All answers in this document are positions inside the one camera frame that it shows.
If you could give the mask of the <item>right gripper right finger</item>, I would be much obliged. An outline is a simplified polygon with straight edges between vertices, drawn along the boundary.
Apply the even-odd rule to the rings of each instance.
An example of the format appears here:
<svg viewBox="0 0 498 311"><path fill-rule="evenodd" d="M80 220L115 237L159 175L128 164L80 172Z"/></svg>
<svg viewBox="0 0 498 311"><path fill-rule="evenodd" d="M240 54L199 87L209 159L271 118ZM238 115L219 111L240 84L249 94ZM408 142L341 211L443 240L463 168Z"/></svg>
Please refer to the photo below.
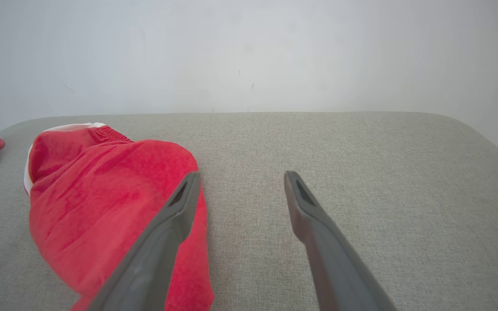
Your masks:
<svg viewBox="0 0 498 311"><path fill-rule="evenodd" d="M393 311L394 304L296 171L284 175L292 229L306 247L322 311Z"/></svg>

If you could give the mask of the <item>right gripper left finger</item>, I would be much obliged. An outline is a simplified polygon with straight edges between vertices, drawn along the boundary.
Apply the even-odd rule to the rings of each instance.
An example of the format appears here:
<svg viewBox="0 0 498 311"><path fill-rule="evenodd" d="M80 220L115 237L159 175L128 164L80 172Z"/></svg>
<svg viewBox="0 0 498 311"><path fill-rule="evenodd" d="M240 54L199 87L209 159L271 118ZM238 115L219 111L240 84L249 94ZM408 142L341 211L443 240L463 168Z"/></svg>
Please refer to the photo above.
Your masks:
<svg viewBox="0 0 498 311"><path fill-rule="evenodd" d="M162 311L179 246L190 235L200 173L188 173L89 305L90 311Z"/></svg>

